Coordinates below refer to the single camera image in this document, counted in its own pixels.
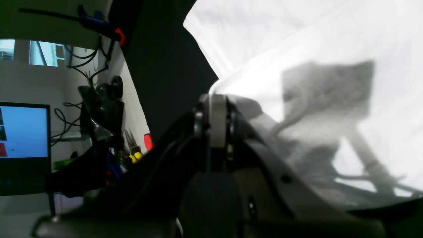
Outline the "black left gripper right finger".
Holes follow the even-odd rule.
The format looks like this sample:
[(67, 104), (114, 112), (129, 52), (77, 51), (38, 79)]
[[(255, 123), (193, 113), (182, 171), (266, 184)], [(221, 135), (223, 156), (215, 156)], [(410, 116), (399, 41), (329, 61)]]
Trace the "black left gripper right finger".
[(209, 95), (208, 170), (226, 172), (234, 161), (237, 110), (227, 95)]

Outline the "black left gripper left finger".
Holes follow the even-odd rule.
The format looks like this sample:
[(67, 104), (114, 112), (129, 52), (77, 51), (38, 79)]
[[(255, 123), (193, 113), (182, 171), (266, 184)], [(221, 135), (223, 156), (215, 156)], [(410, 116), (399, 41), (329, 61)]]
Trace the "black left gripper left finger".
[(197, 146), (199, 170), (211, 172), (210, 150), (210, 124), (209, 124), (210, 100), (200, 99), (193, 110), (194, 126), (193, 136)]

